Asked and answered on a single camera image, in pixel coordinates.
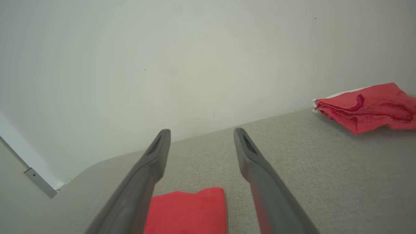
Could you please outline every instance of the white wall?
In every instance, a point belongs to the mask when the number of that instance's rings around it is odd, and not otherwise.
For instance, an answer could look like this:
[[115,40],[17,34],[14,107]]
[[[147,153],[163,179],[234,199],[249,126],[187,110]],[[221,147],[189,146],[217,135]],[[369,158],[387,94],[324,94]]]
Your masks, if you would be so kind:
[[412,0],[6,0],[0,109],[67,182],[162,128],[180,140],[386,82],[415,93],[415,10]]

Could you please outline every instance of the folded red towel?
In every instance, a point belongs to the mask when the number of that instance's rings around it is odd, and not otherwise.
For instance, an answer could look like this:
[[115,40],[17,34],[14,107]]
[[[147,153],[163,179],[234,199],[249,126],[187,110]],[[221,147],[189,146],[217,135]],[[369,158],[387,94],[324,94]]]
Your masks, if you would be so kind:
[[144,234],[227,234],[222,188],[152,197]]
[[416,98],[394,83],[317,99],[316,104],[315,109],[355,134],[383,125],[391,129],[416,129]]

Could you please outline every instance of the red towel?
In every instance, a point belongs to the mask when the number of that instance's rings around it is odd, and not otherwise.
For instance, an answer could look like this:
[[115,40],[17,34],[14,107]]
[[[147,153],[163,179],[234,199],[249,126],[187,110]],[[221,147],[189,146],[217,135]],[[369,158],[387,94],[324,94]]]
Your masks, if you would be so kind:
[[227,234],[222,188],[152,197],[144,234]]
[[391,129],[416,129],[416,98],[394,83],[317,99],[316,104],[315,109],[355,134],[383,125]]

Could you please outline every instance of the gray fabric surface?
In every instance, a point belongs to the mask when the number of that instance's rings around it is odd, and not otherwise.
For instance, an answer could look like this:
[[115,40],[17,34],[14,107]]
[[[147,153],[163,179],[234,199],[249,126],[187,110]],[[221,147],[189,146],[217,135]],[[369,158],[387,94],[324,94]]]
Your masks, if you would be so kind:
[[[240,127],[321,233],[416,233],[416,132],[381,128],[354,135],[311,108]],[[228,233],[256,234],[257,215],[238,168],[233,129],[172,143],[154,195],[222,187]],[[83,171],[51,200],[28,233],[82,233],[142,154]]]

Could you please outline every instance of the white cloth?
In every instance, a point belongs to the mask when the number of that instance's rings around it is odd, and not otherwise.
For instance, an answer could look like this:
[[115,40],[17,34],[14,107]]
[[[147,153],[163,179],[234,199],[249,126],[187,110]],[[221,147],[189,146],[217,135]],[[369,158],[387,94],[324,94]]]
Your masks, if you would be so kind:
[[[371,87],[371,86],[367,86],[367,87],[359,88],[359,89],[354,89],[354,90],[348,90],[348,91],[344,91],[344,92],[339,92],[339,93],[336,93],[336,94],[331,95],[331,96],[326,97],[326,98],[336,97],[336,96],[339,96],[339,95],[341,95],[343,93],[346,93],[346,92],[355,92],[355,91],[362,90],[362,89],[365,89],[365,88],[368,88],[368,87]],[[315,109],[316,106],[317,106],[317,102],[316,102],[317,99],[313,99],[312,100],[313,107],[314,107],[313,110],[312,110],[312,112],[315,112],[315,113],[319,112],[318,110]]]

